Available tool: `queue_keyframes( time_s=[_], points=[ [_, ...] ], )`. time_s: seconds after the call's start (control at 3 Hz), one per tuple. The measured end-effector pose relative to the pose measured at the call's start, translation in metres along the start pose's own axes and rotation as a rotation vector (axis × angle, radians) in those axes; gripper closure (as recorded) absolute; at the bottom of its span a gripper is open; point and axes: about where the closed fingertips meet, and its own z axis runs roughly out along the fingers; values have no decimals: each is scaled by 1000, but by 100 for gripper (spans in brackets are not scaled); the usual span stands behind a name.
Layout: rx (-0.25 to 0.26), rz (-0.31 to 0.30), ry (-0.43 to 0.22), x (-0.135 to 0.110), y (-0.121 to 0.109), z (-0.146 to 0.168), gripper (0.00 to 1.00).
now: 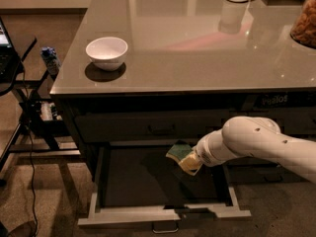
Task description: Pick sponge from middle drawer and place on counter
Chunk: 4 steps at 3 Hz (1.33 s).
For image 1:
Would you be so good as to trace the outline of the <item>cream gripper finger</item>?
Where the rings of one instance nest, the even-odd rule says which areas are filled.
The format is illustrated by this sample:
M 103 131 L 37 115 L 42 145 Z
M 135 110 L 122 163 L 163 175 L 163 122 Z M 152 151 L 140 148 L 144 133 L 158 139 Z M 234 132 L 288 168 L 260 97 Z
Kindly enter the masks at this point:
M 194 176 L 201 168 L 202 163 L 199 160 L 198 155 L 194 151 L 192 151 L 179 162 L 179 166 L 184 172 L 191 176 Z

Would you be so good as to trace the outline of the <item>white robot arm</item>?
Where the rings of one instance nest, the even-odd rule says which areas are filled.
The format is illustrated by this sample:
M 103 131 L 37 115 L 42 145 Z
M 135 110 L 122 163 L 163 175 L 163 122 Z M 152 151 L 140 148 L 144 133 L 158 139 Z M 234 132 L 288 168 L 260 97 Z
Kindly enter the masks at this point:
M 179 165 L 194 175 L 202 165 L 213 167 L 243 157 L 277 163 L 316 183 L 316 142 L 282 134 L 269 118 L 229 119 L 220 130 L 201 138 Z

